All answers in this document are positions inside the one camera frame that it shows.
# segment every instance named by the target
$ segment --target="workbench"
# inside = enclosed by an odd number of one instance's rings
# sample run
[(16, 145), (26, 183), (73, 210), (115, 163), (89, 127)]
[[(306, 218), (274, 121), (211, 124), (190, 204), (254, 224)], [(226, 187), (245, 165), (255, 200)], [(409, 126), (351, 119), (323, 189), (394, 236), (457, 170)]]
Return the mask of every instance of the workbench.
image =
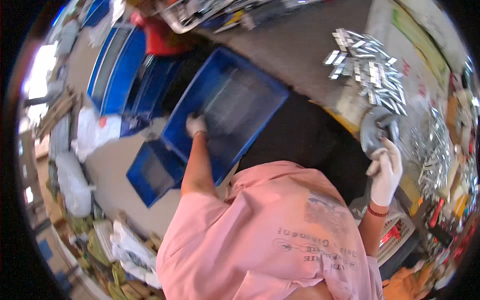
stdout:
[[(395, 20), (393, 7), (399, 13)], [(324, 66), (323, 61), (337, 49), (332, 38), (336, 28), (369, 33), (383, 41), (386, 52), (399, 59), (394, 66), (406, 75), (403, 85), (409, 93), (406, 107), (409, 116), (399, 125), (404, 176), (396, 198), (423, 233), (421, 215), (426, 203), (416, 214), (420, 205), (416, 184), (420, 171), (409, 146), (410, 129), (422, 126), (430, 103), (440, 108), (446, 106), (450, 70), (430, 38), (403, 12), (393, 1), (334, 0), (305, 5), (252, 31), (241, 27), (219, 34), (204, 29), (196, 31), (249, 58), (294, 91), (307, 96), (357, 139), (361, 120), (370, 105), (358, 96), (359, 88), (353, 80), (330, 80), (331, 68)], [(434, 65), (427, 65), (427, 60), (433, 60)]]

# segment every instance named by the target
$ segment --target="silver metal pieces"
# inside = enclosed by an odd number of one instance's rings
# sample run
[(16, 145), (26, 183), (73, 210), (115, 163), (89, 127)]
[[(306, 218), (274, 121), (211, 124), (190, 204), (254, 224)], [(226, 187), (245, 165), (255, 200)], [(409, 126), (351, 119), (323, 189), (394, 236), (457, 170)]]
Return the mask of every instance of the silver metal pieces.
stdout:
[(430, 109), (426, 132), (411, 129), (413, 154), (421, 164), (418, 185), (423, 197), (446, 185), (451, 162), (449, 141), (445, 120), (435, 108)]
[(332, 36), (340, 50), (332, 51), (324, 61), (326, 66), (335, 66), (329, 78), (355, 76), (355, 81), (363, 87), (359, 95), (367, 96), (371, 105), (384, 106), (394, 114), (406, 116), (402, 74), (392, 66), (397, 59), (389, 56), (373, 36), (343, 28)]

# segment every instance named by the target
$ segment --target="metal parts pile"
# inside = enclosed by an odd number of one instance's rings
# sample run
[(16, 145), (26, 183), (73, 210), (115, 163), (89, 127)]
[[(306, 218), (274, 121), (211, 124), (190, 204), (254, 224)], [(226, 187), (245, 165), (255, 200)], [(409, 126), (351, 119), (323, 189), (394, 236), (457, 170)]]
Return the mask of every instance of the metal parts pile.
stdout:
[(157, 1), (156, 9), (178, 34), (188, 32), (206, 21), (221, 24), (214, 31), (218, 33), (239, 24), (252, 30), (295, 8), (322, 1), (324, 0), (177, 0), (168, 7)]
[(445, 120), (438, 110), (431, 108), (426, 137), (416, 128), (412, 128), (411, 133), (413, 150), (421, 163), (420, 191), (423, 196), (432, 195), (434, 190), (446, 185), (452, 160)]
[(405, 92), (400, 81), (402, 73), (392, 66), (397, 59), (386, 54), (383, 44), (373, 36), (343, 28), (332, 35), (340, 50), (332, 51), (324, 61), (326, 66), (334, 67), (329, 78), (354, 76), (362, 86), (360, 95), (368, 95), (370, 104), (406, 116)]

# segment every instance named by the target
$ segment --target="red bracelet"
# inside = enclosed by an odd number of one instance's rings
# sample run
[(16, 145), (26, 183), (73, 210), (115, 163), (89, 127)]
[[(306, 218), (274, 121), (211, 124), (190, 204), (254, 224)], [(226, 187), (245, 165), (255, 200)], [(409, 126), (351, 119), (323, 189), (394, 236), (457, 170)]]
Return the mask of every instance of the red bracelet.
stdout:
[(381, 217), (381, 218), (384, 218), (384, 217), (386, 217), (386, 216), (388, 215), (388, 211), (387, 211), (386, 213), (384, 213), (384, 214), (379, 214), (379, 213), (374, 212), (373, 209), (370, 207), (370, 204), (367, 206), (367, 209), (368, 209), (368, 211), (369, 211), (372, 215), (374, 215), (374, 216), (379, 216), (379, 217)]

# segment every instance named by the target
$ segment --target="blue bin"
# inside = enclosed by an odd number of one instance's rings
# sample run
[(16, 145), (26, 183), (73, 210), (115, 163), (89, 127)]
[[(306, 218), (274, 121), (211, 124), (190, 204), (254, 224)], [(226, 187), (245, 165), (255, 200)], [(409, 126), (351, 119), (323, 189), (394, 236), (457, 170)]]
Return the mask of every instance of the blue bin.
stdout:
[(171, 188), (177, 188), (185, 164), (165, 148), (161, 140), (143, 143), (127, 172), (127, 178), (143, 203), (150, 208)]
[(187, 116), (205, 115), (212, 175), (218, 186), (287, 97), (282, 84), (246, 59), (217, 48), (173, 110), (162, 139), (186, 163), (192, 148), (185, 131)]

